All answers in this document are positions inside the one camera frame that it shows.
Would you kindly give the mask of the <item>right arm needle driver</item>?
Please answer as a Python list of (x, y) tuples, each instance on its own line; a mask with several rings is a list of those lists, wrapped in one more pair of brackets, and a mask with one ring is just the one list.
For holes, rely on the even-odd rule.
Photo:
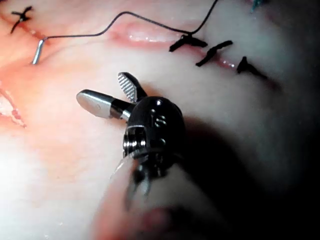
[(123, 156), (132, 160), (132, 177), (164, 177), (174, 164), (184, 162), (185, 143), (185, 121), (172, 101), (146, 96), (131, 105)]

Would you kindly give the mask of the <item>right arm needle driver jaw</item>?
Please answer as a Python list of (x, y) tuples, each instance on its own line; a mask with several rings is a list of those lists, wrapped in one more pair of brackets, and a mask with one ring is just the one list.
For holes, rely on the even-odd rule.
[(148, 96), (138, 79), (131, 73), (119, 72), (117, 80), (121, 90), (131, 103), (137, 103)]
[(79, 105), (92, 115), (128, 121), (135, 104), (90, 89), (81, 90), (76, 95)]

